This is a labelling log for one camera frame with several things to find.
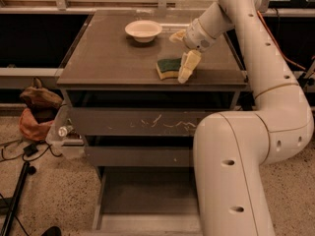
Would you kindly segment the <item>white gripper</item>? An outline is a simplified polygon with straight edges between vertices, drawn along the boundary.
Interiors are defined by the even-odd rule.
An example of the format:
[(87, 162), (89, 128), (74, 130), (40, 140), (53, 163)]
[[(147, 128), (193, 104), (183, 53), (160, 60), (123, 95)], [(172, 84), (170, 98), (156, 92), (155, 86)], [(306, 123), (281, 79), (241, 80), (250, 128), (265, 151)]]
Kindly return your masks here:
[(191, 49), (181, 57), (180, 69), (178, 72), (178, 82), (185, 84), (193, 71), (201, 61), (201, 53), (206, 52), (214, 45), (216, 40), (209, 36), (202, 28), (198, 19), (195, 19), (185, 30), (179, 30), (169, 37), (173, 43), (184, 42)]

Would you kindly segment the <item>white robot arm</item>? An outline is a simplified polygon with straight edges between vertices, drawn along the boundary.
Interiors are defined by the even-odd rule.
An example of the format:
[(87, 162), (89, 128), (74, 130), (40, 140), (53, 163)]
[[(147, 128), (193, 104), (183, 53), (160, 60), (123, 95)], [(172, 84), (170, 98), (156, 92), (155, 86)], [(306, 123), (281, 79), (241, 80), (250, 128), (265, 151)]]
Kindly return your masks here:
[(204, 118), (195, 131), (193, 161), (204, 236), (275, 236), (259, 168), (290, 158), (310, 142), (309, 103), (258, 17), (260, 0), (217, 0), (172, 40), (188, 47), (179, 83), (227, 30), (235, 30), (255, 100), (252, 111)]

